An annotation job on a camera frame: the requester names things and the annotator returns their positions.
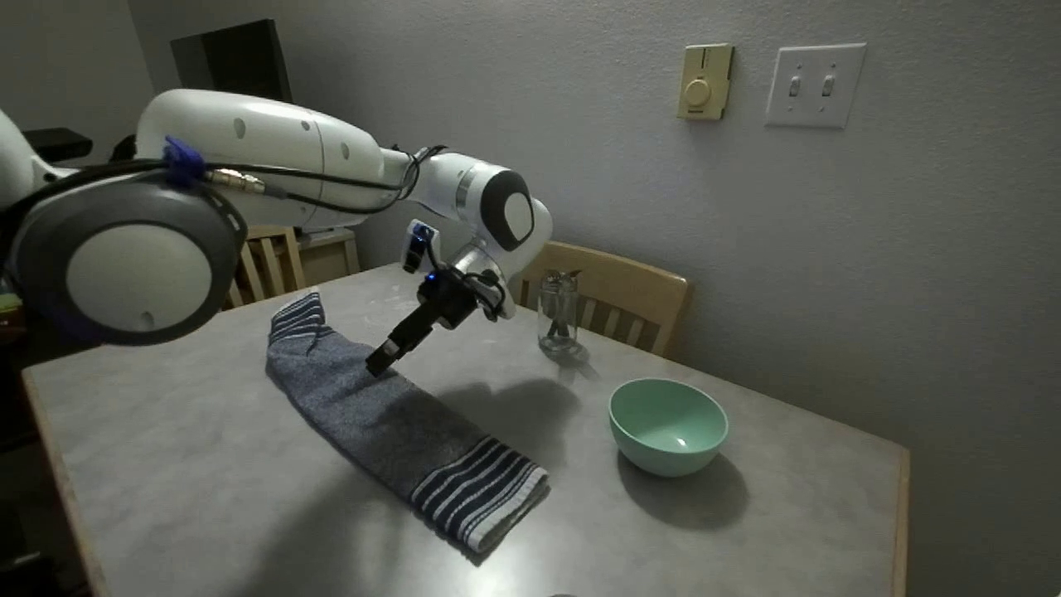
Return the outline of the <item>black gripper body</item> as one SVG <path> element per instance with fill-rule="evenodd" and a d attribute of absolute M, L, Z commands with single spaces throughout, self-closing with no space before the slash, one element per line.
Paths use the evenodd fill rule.
<path fill-rule="evenodd" d="M 411 350 L 433 324 L 457 329 L 474 309 L 499 317 L 503 302 L 508 285 L 496 272 L 433 270 L 421 277 L 417 309 L 391 329 L 386 350 Z"/>

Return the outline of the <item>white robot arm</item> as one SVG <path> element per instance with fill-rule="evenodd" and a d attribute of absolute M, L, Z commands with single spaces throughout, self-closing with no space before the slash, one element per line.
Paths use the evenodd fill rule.
<path fill-rule="evenodd" d="M 58 170 L 0 116 L 3 282 L 79 343 L 157 346 L 202 329 L 236 277 L 249 202 L 295 223 L 363 223 L 417 202 L 404 265 L 417 309 L 368 356 L 376 375 L 439 324 L 515 310 L 509 282 L 555 231 L 519 173 L 425 147 L 400 153 L 328 113 L 221 88 L 151 95 L 126 162 Z"/>

